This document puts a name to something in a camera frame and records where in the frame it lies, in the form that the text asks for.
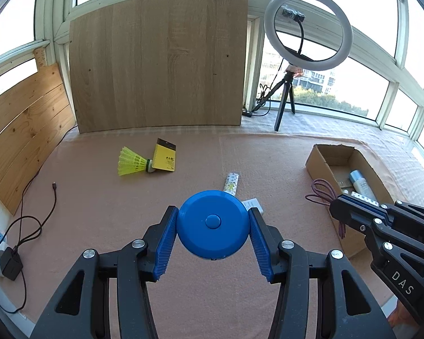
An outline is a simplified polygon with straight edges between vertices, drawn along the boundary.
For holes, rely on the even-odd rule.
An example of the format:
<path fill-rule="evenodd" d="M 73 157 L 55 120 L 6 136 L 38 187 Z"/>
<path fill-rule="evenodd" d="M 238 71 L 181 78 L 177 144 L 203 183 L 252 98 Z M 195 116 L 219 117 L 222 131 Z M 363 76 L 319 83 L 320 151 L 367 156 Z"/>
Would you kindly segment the person's right hand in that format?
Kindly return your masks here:
<path fill-rule="evenodd" d="M 409 325 L 418 328 L 418 323 L 411 316 L 410 312 L 405 308 L 400 300 L 397 301 L 396 308 L 388 316 L 388 323 L 392 328 L 398 325 Z"/>

